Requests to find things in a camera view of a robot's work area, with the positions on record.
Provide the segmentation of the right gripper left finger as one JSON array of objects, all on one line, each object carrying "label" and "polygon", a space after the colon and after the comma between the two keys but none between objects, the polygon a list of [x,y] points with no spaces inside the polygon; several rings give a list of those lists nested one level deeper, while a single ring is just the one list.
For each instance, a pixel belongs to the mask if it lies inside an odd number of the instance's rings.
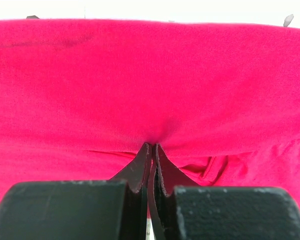
[{"label": "right gripper left finger", "polygon": [[108,180],[21,182],[0,202],[0,240],[144,240],[152,146]]}]

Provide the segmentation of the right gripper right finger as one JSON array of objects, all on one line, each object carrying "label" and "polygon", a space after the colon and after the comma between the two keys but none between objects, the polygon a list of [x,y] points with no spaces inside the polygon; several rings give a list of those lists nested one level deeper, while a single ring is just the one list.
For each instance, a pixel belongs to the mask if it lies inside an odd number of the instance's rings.
[{"label": "right gripper right finger", "polygon": [[152,149],[147,198],[157,240],[300,240],[300,209],[275,187],[200,186]]}]

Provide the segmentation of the pink red t-shirt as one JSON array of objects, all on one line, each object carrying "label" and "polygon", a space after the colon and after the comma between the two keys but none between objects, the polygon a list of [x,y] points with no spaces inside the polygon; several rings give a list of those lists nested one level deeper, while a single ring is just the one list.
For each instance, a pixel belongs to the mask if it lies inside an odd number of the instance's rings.
[{"label": "pink red t-shirt", "polygon": [[270,186],[300,207],[300,29],[0,20],[0,200],[103,180],[143,143],[202,186]]}]

